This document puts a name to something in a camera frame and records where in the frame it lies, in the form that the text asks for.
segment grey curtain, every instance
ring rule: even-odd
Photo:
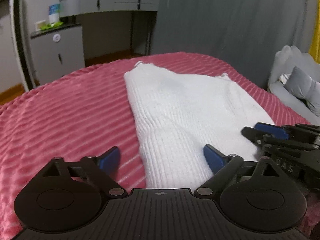
[[[317,0],[160,0],[151,53],[217,57],[266,88],[277,51],[308,52],[316,8]]]

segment white armchair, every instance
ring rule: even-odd
[[[284,85],[278,81],[281,74],[290,74],[294,66],[299,67],[313,80],[320,82],[320,65],[310,54],[301,53],[296,46],[284,46],[276,53],[268,81],[268,91],[276,95],[282,103],[307,119],[311,124],[320,125],[320,117],[313,114],[309,108],[295,96],[290,94]]]

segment bed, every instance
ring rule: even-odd
[[[179,52],[78,70],[0,106],[0,239],[11,239],[21,230],[13,209],[14,199],[55,156],[78,161],[119,146],[121,161],[113,178],[128,192],[145,187],[139,142],[123,78],[138,61],[154,63],[176,73],[209,76],[228,73],[276,125],[308,123],[230,65],[206,55]],[[319,201],[316,195],[310,199],[301,225],[306,234],[318,223],[314,207]]]

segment wooden floor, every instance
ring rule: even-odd
[[[118,59],[130,59],[135,57],[140,57],[140,54],[132,54],[130,50],[120,51],[116,53],[111,53],[103,55],[101,57],[91,58],[85,61],[85,66],[89,67],[91,65],[109,63]],[[18,96],[21,96],[25,92],[23,85],[18,84],[14,87],[9,88],[8,90],[0,93],[0,106],[4,105],[11,100],[14,100]]]
[[[0,105],[4,105],[11,100],[14,100],[18,96],[21,96],[24,93],[24,88],[22,84],[18,84],[14,87],[9,88],[8,90],[0,93]]]
[[[118,60],[118,59],[130,59],[130,58],[141,57],[141,56],[142,55],[136,54],[136,53],[132,54],[130,50],[124,50],[124,51],[120,51],[120,52],[116,52],[116,53],[103,55],[101,57],[87,59],[85,61],[85,66],[89,67],[89,66],[97,65],[97,64],[110,63],[110,62]]]

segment cabinet door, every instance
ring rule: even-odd
[[[60,41],[54,42],[54,35]],[[85,67],[82,27],[72,27],[31,40],[32,59],[41,85]]]
[[[137,10],[138,0],[80,0],[84,13]]]

